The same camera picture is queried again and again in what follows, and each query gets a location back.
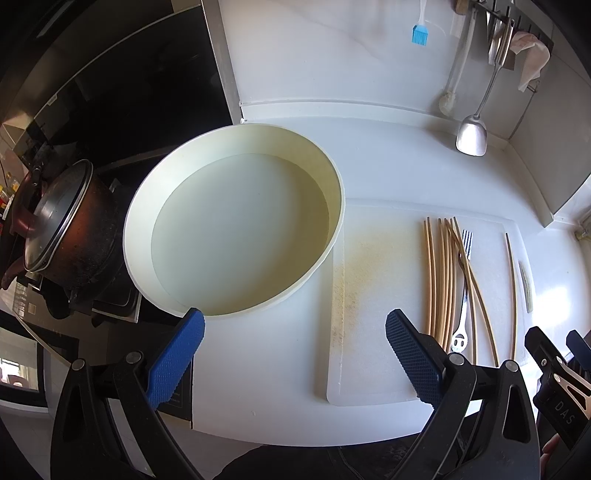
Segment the person's hand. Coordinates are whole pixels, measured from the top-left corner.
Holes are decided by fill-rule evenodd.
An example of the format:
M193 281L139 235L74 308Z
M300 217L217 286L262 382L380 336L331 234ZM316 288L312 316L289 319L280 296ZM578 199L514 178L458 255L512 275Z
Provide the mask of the person's hand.
M548 464L548 460L550 460L550 456L556 450L556 447L560 443L560 435L558 433L554 435L546 445L542 448L542 456L540 457L540 478L543 479L546 473L546 465Z

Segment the cable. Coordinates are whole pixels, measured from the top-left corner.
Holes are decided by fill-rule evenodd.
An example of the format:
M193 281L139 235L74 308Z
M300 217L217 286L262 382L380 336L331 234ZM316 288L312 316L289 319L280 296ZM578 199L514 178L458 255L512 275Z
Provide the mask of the cable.
M0 155L0 167L2 167L2 174L4 175L4 183L7 184L6 188L8 188L8 180L6 178L6 172L4 171L4 165L2 165L2 155Z
M513 135L515 135L515 133L517 133L517 129L519 128L519 126L521 125L521 122L523 121L525 114L527 113L528 108L531 105L531 101L534 99L534 95L538 92L538 90L532 90L532 94L530 96L529 101L527 102L527 105L525 106L525 110L523 110L523 113L521 114L519 120L517 120L517 124L515 125L515 128L513 129L513 131L511 132L511 135L509 135L508 140L511 141L511 139L513 138Z

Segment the blue gripper pad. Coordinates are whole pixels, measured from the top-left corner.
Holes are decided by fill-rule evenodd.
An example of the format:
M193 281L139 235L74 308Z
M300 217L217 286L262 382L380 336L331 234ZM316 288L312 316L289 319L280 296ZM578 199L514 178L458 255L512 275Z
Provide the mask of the blue gripper pad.
M154 410L172 398L204 334L203 313L190 309L177 325L172 340L162 349L148 371L146 397Z
M432 337L419 333L402 310L398 309L390 312L386 318L386 338L419 399L436 409L443 398L443 368L432 355L435 353L440 356L439 353L428 342L432 340L436 347L439 345Z
M591 348L576 330L571 330L566 336L566 346L583 367L583 370L591 372Z

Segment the wall-mounted utensil rack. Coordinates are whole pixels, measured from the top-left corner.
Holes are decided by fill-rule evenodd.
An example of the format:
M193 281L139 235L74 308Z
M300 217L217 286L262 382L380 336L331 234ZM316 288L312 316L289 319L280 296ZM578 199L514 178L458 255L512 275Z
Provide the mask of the wall-mounted utensil rack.
M494 20L488 22L489 26L493 25L494 27L497 23L496 20L505 22L507 18L512 18L515 20L515 32L526 31L534 34L538 40L548 47L548 51L552 53L552 49L554 48L552 39L530 17L519 10L512 0L472 1L477 7L484 9L489 14L489 20Z

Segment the wooden chopstick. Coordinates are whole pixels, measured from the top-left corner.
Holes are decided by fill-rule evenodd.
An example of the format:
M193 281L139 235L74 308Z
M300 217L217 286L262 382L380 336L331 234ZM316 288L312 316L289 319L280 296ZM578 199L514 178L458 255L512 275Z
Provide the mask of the wooden chopstick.
M429 257L431 265L431 311L428 334L435 337L435 318L437 314L437 268L435 265L435 246L431 233L431 219L427 217L427 236L429 242Z
M455 234L456 242L458 243L458 247L460 252L462 253L462 262L464 264L464 272L466 275L466 282L468 284L468 296L470 298L470 316L472 318L472 364L478 364L478 330L476 328L476 309L474 304L474 284L472 283L472 276L470 273L470 264L468 263L468 256L466 255L466 249L464 248L464 244L461 242L460 238L462 238L462 231L460 230L460 226L457 224L457 219L453 218L454 226L457 230L457 234Z
M446 327L446 317L447 317L447 303L448 303L448 275L449 272L447 270L447 248L446 248L446 241L444 235L443 224L441 219L437 219L437 223L439 224L439 237L440 237L440 249L441 249L441 271L443 273L441 280L440 280L440 293L441 293L441 302L439 304L439 315L437 318L437 343L443 346L443 338L445 334L445 327Z
M515 265L513 263L513 254L511 253L511 242L509 241L509 234L506 232L505 240L507 241L507 251L509 253L511 287L513 290L513 339L511 345L511 360L515 360L515 357L517 356L517 284L515 283Z
M450 295L451 302L450 302L450 306L449 306L447 337L446 337L446 340L445 340L444 346L443 346L443 349L446 351L446 353L448 353L450 350L450 344L452 342L454 320L455 320L454 317L456 314L456 290L457 290L456 259L458 258L458 254L457 254L458 252L457 252L456 243L452 239L452 232L450 232L450 230L449 230L450 223L448 222L448 220L445 220L444 223L447 227L446 232L448 235L448 241L450 244L450 252L451 252L451 254L450 254L450 269L451 269L450 282L451 282L452 293Z
M454 240L457 244L461 243L459 238L456 236L455 232L453 232L453 237L454 237ZM482 316L484 317L486 330L488 332L488 338L491 343L492 356L495 361L495 366L498 367L500 365L499 353L496 348L496 341L495 341L495 335L492 330L491 318L488 315L488 311L487 311L486 305L484 303L484 298L482 297L482 291L480 290L480 285L478 284L478 280L476 279L476 276L474 275L474 271L472 270L472 266L470 265L470 261L467 262L467 265L469 267L470 280L472 281L472 284L473 284L474 289L476 291L476 296L478 297L478 303L480 304ZM465 270L464 265L462 265L462 270L464 271L464 275L466 275L466 270Z
M449 232L446 228L447 219L443 219L443 246L446 252L446 264L445 264L445 273L446 273L446 310L445 310L445 322L443 323L443 338L441 340L441 347L445 350L447 345L447 335L449 331L449 322L450 322L450 306L452 304L452 269L450 265L452 263L452 252L451 252L451 244L449 239Z
M423 230L425 233L425 246L427 247L427 268L429 270L429 278L428 278L428 287L427 287L427 328L425 331L427 334L431 333L431 318L433 317L433 305L431 302L433 301L433 292L431 291L431 287L433 285L433 268L431 266L431 242L429 241L429 232L427 231L427 220L423 221Z
M438 238L438 244L440 244L440 234L438 231L439 220L436 225L433 225L435 233L434 236ZM435 291L437 292L437 303L435 304L435 311L433 312L433 338L439 343L439 319L441 312L441 303L443 301L443 292L441 291L441 281L443 279L443 270L441 270L441 249L437 250L436 246L433 245L433 254L437 256L435 265L435 272L437 272Z

